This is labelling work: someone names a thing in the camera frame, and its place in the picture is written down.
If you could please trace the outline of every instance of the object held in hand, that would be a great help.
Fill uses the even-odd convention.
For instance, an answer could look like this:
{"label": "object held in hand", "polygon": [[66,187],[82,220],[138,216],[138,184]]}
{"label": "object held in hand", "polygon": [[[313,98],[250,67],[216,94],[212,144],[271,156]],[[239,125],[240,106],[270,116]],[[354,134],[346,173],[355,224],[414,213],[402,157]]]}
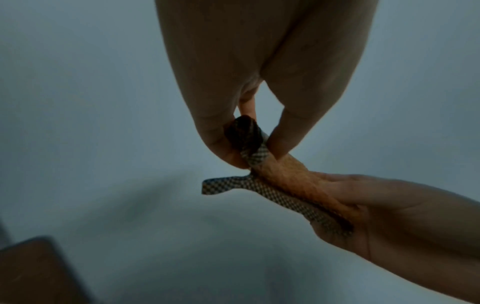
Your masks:
{"label": "object held in hand", "polygon": [[274,203],[302,214],[330,232],[348,236],[360,221],[356,206],[346,206],[322,191],[322,179],[287,155],[280,160],[269,152],[267,135],[249,116],[240,116],[226,128],[225,135],[250,165],[250,174],[205,180],[202,194],[232,189],[254,191]]}

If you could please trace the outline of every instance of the hand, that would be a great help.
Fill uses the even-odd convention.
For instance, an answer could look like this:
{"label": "hand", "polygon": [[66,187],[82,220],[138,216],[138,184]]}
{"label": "hand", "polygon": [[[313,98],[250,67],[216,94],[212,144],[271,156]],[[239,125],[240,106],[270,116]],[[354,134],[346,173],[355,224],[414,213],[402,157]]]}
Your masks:
{"label": "hand", "polygon": [[234,110],[255,118],[265,80],[284,105],[268,140],[277,158],[341,97],[360,60],[378,0],[156,0],[182,96],[208,148],[248,165],[224,136]]}
{"label": "hand", "polygon": [[401,180],[318,173],[341,203],[358,205],[364,226],[323,240],[411,282],[480,303],[480,203]]}

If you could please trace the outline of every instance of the checkered fabric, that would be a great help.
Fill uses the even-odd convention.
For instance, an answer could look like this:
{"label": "checkered fabric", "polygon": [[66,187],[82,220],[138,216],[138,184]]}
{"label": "checkered fabric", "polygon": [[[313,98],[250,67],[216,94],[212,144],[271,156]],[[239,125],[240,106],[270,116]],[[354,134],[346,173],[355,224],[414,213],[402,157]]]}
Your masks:
{"label": "checkered fabric", "polygon": [[[245,144],[245,147],[240,151],[241,156],[250,166],[261,164],[270,154],[265,144],[267,142],[268,135],[261,130],[259,130],[259,133],[257,133],[256,129],[258,129],[258,127],[252,123],[250,126],[248,126],[248,134],[245,134],[244,130],[239,130],[239,134],[245,138],[245,143],[254,140],[258,142],[258,136],[262,136],[263,138],[260,147],[256,151],[251,151],[249,149],[249,145],[247,144]],[[326,210],[322,210],[321,206],[315,204],[314,202],[299,200],[296,197],[292,197],[263,182],[253,173],[247,176],[208,179],[202,184],[202,194],[204,195],[215,195],[233,189],[246,189],[254,191],[282,207],[302,214],[309,221],[321,223],[324,229],[327,231],[344,236],[352,233],[350,228],[345,228],[339,225],[339,219],[335,220],[332,218],[332,215],[326,212]]]}

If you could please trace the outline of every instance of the brown object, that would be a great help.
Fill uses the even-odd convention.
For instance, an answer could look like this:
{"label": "brown object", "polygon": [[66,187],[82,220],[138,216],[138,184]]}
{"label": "brown object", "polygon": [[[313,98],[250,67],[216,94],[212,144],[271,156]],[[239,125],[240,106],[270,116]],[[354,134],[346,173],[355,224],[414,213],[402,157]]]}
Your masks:
{"label": "brown object", "polygon": [[90,298],[53,241],[38,237],[0,251],[0,303],[87,304]]}
{"label": "brown object", "polygon": [[309,171],[291,155],[276,160],[266,146],[267,136],[254,119],[238,117],[227,127],[225,135],[251,166],[251,174],[207,180],[203,183],[204,194],[235,188],[252,190],[342,235],[351,234],[355,224],[361,221],[356,206],[343,205],[322,190],[319,174]]}

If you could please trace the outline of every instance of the gray background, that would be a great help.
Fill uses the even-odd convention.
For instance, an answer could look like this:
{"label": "gray background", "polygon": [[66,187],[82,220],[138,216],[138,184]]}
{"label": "gray background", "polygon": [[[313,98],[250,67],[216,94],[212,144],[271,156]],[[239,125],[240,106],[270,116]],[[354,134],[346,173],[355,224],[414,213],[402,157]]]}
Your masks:
{"label": "gray background", "polygon": [[[480,200],[480,2],[382,1],[342,100],[293,154]],[[258,117],[281,107],[267,87]],[[0,208],[111,303],[454,303],[315,238],[198,138],[153,1],[0,1]]]}

